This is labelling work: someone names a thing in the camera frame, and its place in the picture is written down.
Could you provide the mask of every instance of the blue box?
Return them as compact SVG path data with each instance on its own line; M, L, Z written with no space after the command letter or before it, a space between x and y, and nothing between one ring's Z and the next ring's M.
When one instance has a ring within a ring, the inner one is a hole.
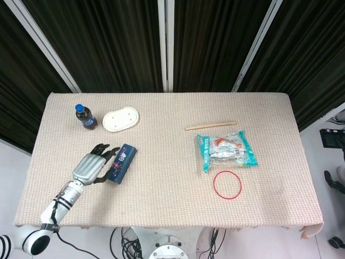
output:
M128 144L124 144L118 152L110 170L109 180L121 184L130 163L135 156L136 149Z

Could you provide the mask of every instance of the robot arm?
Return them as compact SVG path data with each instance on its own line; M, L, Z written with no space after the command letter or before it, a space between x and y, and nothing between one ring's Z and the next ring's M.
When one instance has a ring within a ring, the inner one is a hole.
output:
M73 181L61 189L41 214L40 228L22 226L12 236L0 235L0 259L9 258L14 249L29 255L38 255L46 249L52 234L59 231L59 223L83 193L84 186L107 180L110 171L101 178L97 176L120 149L117 147L103 153L107 147L109 145L99 144L81 160L73 171Z

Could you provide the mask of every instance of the blue bottle cap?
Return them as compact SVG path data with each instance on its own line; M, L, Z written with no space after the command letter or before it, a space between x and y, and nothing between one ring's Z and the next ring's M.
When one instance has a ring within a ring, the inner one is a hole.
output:
M75 109L77 110L77 112L83 112L84 111L84 106L82 106L82 104L77 104L75 106Z

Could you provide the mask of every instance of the teal package label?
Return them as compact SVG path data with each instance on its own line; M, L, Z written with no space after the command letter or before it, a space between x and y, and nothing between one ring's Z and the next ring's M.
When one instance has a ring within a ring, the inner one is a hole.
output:
M244 166L257 166L258 165L258 161L253 153L252 147L249 145L245 135L244 135L244 131L240 131L238 132L238 134L240 135L244 146L246 147L246 159L245 159L245 163Z
M82 121L82 124L84 126L90 126L90 125L94 124L94 122L95 122L95 117L92 116L92 118L90 120Z
M207 173L210 167L210 137L204 136L202 137L200 134L197 136L198 145L200 149L201 156L204 161L204 172Z

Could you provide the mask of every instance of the wooden stick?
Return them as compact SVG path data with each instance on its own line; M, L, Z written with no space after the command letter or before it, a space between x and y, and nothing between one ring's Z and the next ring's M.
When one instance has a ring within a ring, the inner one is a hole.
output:
M185 128L185 131L190 131L190 130L198 130L201 128L212 128L212 127L220 127L220 126L230 126L230 125L236 125L236 121L228 121L228 122L220 122L220 123L213 123L213 124L205 124L205 125L199 125L199 126L194 126L194 127L188 127Z

